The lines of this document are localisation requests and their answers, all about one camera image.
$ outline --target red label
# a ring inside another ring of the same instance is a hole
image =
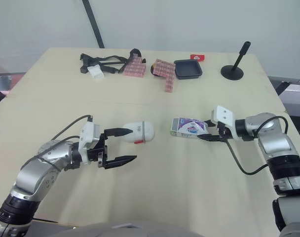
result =
[[[191,59],[196,59],[198,62],[204,61],[205,55],[199,55],[199,54],[191,54]]]

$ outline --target black tray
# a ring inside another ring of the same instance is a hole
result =
[[[176,60],[174,63],[176,77],[180,80],[199,78],[203,74],[196,59]]]

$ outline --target gray wall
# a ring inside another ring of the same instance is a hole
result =
[[[246,40],[271,76],[300,79],[300,0],[91,0],[104,44],[238,52]],[[0,72],[49,47],[97,47],[81,0],[0,0]]]

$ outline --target beige tabletop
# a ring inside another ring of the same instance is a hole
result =
[[[85,114],[102,129],[147,120],[155,138],[129,144],[111,137],[109,157],[138,155],[115,169],[96,163],[62,172],[36,212],[37,218],[86,225],[105,221],[156,220],[207,237],[277,236],[271,202],[277,197],[268,169],[245,176],[223,143],[173,137],[172,118],[210,119],[222,105],[238,119],[261,112],[285,116],[289,136],[300,155],[300,136],[254,55],[240,67],[243,79],[223,78],[220,69],[236,54],[205,53],[199,79],[175,80],[173,93],[164,79],[150,74],[158,58],[173,62],[193,52],[142,50],[147,60],[144,78],[105,73],[102,80],[81,74],[79,56],[119,55],[130,50],[51,48],[0,103],[0,205],[21,165],[72,120]],[[79,135],[84,122],[63,136]],[[257,142],[231,141],[242,165],[254,170],[264,163]]]

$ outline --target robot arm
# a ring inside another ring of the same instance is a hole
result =
[[[79,142],[52,140],[44,144],[38,155],[28,160],[19,172],[10,194],[0,208],[0,237],[24,236],[40,202],[49,192],[61,170],[76,169],[80,163],[98,162],[105,169],[119,167],[137,156],[108,160],[105,140],[109,136],[123,136],[133,132],[126,128],[106,129],[86,122]]]
[[[279,118],[261,113],[236,120],[234,114],[221,106],[212,112],[209,124],[216,124],[219,135],[199,135],[207,141],[251,141],[258,138],[259,147],[274,178],[273,186],[280,196],[273,201],[276,225],[280,236],[300,236],[300,157],[286,133],[282,132]]]

